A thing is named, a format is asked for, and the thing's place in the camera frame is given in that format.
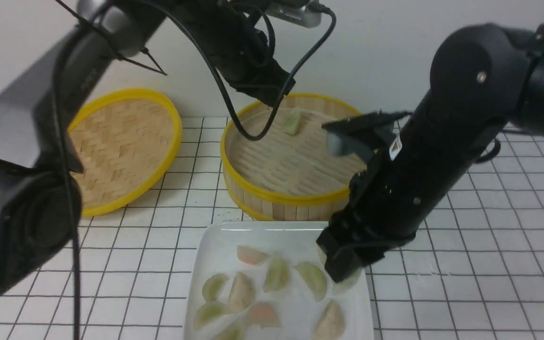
white square plate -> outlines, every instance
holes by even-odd
[[[220,301],[227,303],[232,280],[238,271],[253,280],[257,290],[255,301],[272,302],[281,323],[280,329],[251,326],[245,340],[309,340],[331,298],[339,303],[345,316],[346,330],[341,339],[372,340],[371,302],[364,273],[352,289],[339,296],[332,295],[332,283],[328,278],[326,297],[316,303],[304,280],[293,269],[301,261],[311,261],[322,268],[316,238],[325,226],[323,222],[236,222],[207,228],[192,273],[184,323],[185,340],[211,340],[234,320],[244,318],[246,311],[225,315],[200,331],[194,330],[196,310],[205,303],[202,289],[206,280],[216,273],[226,273],[230,277],[220,293]],[[260,266],[240,262],[236,258],[236,246],[239,245],[251,246],[268,254],[281,254],[291,267],[289,288],[281,295],[264,293],[268,261]]]

woven bamboo surface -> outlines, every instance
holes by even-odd
[[[77,180],[84,209],[114,202],[142,185],[169,153],[173,125],[163,106],[119,101],[93,112],[69,133],[84,164]]]

screw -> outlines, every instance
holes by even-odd
[[[482,84],[486,81],[486,78],[488,78],[488,75],[486,74],[486,72],[481,71],[480,73],[477,74],[476,80],[477,82]]]

sticker label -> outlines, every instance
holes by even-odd
[[[393,161],[396,159],[398,153],[402,150],[402,141],[400,140],[400,135],[396,137],[393,143],[389,147],[389,158]]]

bamboo steamer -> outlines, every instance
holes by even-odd
[[[302,114],[298,133],[290,136],[281,127],[293,108],[302,109]],[[257,102],[238,116],[250,134],[257,134],[270,110]],[[256,220],[329,220],[345,207],[349,181],[366,165],[355,155],[329,155],[321,125],[358,115],[352,106],[323,95],[291,94],[281,103],[262,140],[246,140],[230,122],[221,142],[223,176],[230,197]]]

